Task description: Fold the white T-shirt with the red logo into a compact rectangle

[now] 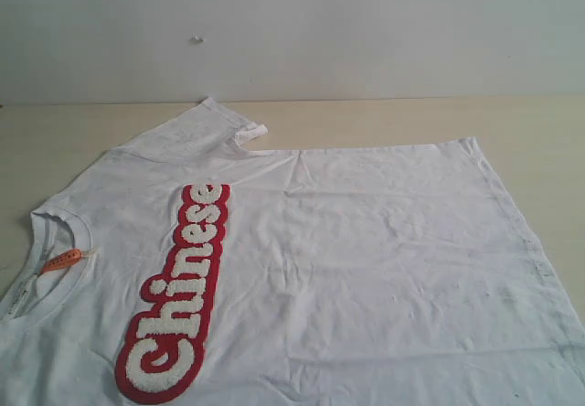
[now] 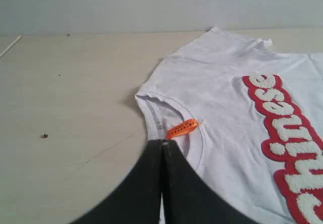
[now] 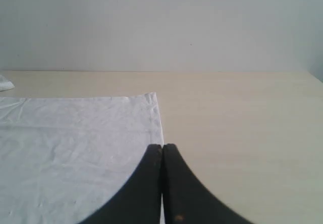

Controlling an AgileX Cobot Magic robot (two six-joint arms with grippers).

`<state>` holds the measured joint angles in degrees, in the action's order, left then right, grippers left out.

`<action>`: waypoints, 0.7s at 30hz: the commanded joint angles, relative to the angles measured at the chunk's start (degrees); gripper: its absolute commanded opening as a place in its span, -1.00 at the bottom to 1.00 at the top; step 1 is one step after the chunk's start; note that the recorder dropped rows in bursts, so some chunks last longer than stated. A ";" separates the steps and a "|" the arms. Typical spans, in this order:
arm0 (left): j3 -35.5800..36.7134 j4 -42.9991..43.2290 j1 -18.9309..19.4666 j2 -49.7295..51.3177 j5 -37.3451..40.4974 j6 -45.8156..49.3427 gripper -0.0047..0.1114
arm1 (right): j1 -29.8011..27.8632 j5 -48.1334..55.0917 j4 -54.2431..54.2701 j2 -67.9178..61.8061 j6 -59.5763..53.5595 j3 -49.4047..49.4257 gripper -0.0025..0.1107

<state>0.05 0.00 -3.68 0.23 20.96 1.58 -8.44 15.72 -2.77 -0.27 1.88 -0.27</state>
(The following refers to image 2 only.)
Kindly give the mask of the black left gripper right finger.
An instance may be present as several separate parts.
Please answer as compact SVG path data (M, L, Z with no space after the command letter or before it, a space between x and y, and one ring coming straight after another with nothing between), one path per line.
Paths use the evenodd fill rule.
M164 140L166 223L256 223L216 194L187 162L174 140Z

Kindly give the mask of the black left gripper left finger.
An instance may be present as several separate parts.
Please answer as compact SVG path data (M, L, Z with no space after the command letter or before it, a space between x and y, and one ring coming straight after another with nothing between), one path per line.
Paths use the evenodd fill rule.
M72 223L159 223L162 143L160 139L148 141L123 181L103 201Z

